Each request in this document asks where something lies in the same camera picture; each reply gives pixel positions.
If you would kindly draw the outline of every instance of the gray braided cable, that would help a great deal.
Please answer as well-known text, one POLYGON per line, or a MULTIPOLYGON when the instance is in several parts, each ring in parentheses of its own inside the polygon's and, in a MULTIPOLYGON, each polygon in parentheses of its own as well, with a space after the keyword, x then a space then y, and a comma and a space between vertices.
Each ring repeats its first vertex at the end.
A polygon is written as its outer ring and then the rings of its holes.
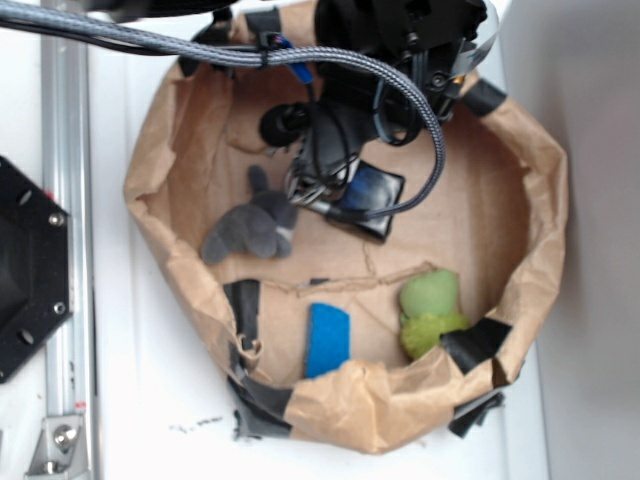
MULTIPOLYGON (((107 23, 83 15, 59 10, 25 5, 9 0, 0 0, 0 19, 22 22, 54 30, 65 30, 92 37, 107 38, 132 45, 155 49, 170 55, 180 55, 193 60, 213 63, 225 67, 258 68, 263 65, 263 57, 258 53, 237 52, 209 45, 181 40, 107 23)), ((400 213, 415 207, 435 187, 444 169, 446 151, 442 129, 429 102, 403 73, 390 65, 349 50, 331 47, 304 47, 275 50, 268 53, 269 66, 290 65, 292 63, 330 62, 358 68, 382 78, 389 86, 397 89, 415 106, 423 119, 435 149, 435 163, 431 175, 415 197, 392 207, 365 213, 364 219, 378 218, 400 213)))

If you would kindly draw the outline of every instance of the wire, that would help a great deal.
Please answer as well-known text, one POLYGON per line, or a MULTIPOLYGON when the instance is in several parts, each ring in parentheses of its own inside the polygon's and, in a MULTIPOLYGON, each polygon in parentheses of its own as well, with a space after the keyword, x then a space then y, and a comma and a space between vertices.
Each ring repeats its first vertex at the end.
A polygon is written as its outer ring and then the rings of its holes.
MULTIPOLYGON (((74 34, 93 38, 106 38, 224 67, 259 68, 264 62, 263 56, 257 53, 211 47, 178 38, 135 30, 122 25, 87 18, 83 15, 26 5, 10 0, 0 0, 0 19, 37 25, 49 30, 73 32, 74 34)), ((389 87, 398 90, 407 98, 416 108, 431 134, 435 162, 429 178, 418 193, 410 200, 397 205, 365 212, 352 212, 349 215, 349 221, 369 220, 407 211, 414 208, 431 193, 442 174, 446 161, 444 135, 426 97, 406 75, 379 60, 349 50, 331 47, 275 50, 267 53, 266 61, 270 66, 306 62, 339 63, 372 73, 382 78, 389 87)))
MULTIPOLYGON (((427 52, 420 52, 411 57, 411 80, 420 89, 422 89, 424 85, 427 58, 427 52)), ((409 105, 409 123, 406 125, 405 134, 402 138, 397 138, 393 132, 389 131, 387 127, 388 121, 384 113, 384 104, 388 97, 388 91, 387 84, 384 80, 380 79, 376 86, 375 96, 373 97, 373 123, 378 136, 383 142, 394 147, 402 147, 413 142, 420 134, 422 130, 420 116, 416 109, 409 105)))
POLYGON ((101 38, 92 37, 90 35, 83 35, 83 34, 78 34, 74 32, 68 32, 65 30, 40 27, 38 25, 31 25, 27 23, 0 20, 0 27, 11 28, 13 30, 19 30, 21 32, 37 33, 40 35, 66 38, 69 40, 75 40, 78 42, 95 45, 97 47, 107 48, 109 50, 115 50, 121 53, 129 53, 129 54, 135 54, 135 55, 148 55, 148 56, 168 55, 167 53, 162 53, 157 50, 151 50, 148 48, 139 47, 137 45, 127 45, 123 43, 116 43, 109 40, 103 40, 101 38))

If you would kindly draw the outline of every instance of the plush toy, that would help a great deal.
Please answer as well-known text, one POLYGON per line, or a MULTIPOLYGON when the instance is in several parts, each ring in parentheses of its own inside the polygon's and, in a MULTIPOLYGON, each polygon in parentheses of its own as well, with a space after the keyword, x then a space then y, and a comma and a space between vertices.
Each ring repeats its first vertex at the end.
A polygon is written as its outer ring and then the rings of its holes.
POLYGON ((231 252, 249 252, 259 258, 291 254, 297 207, 284 193, 269 190, 261 167, 249 167, 248 177, 253 198, 225 213, 209 232, 200 250, 206 263, 218 264, 231 252))
POLYGON ((449 270, 434 270, 411 279, 400 292, 400 342, 414 360, 440 343, 440 335, 469 328, 469 320, 456 311, 458 277, 449 270))

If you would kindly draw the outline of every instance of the bunny ear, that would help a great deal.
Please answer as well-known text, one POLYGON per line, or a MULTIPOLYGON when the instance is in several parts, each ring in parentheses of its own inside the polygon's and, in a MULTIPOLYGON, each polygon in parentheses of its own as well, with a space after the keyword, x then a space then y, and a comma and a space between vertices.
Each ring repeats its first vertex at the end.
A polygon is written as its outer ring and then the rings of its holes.
POLYGON ((259 165, 251 165, 247 175, 249 176, 249 184, 251 185, 251 191, 254 195, 269 190, 269 180, 262 167, 259 165))

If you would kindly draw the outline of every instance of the white wall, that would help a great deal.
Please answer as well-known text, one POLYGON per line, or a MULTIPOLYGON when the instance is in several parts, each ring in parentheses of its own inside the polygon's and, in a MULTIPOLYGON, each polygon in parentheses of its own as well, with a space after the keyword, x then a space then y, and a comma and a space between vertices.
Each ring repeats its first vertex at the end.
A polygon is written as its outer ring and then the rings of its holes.
POLYGON ((571 159, 538 343, 552 478, 640 478, 640 2, 514 0, 502 47, 509 92, 571 159))

